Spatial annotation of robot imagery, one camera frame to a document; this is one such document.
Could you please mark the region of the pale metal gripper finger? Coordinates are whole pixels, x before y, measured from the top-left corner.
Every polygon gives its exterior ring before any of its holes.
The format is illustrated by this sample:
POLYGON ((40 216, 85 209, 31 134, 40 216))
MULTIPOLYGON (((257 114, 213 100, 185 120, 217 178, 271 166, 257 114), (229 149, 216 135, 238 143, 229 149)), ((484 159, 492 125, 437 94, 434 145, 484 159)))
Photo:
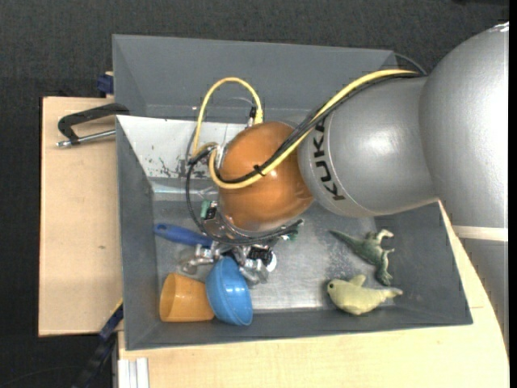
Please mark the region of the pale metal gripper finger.
POLYGON ((221 250, 218 247, 195 246, 194 254, 181 263, 181 271, 186 274, 196 274, 199 266, 211 265, 219 260, 221 250))
POLYGON ((262 259, 241 259, 237 262, 239 272, 251 285, 265 284, 269 271, 262 259))

